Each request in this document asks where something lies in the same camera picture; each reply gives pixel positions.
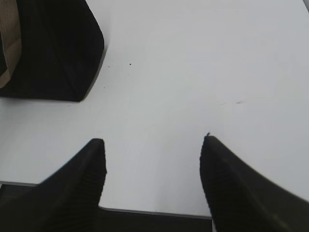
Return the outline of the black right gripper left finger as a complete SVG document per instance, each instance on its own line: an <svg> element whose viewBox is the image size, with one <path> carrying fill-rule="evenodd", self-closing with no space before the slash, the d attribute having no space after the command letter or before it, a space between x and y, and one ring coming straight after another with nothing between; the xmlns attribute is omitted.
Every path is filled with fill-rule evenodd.
<svg viewBox="0 0 309 232"><path fill-rule="evenodd" d="M106 170L102 139L89 141L31 191L0 207L2 232L90 232Z"/></svg>

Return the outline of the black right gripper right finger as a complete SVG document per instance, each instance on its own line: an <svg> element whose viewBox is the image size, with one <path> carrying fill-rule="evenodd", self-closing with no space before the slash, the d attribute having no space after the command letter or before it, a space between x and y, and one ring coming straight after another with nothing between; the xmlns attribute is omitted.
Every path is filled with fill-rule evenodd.
<svg viewBox="0 0 309 232"><path fill-rule="evenodd" d="M309 203L259 174L216 137L204 137L200 178L218 232L307 232Z"/></svg>

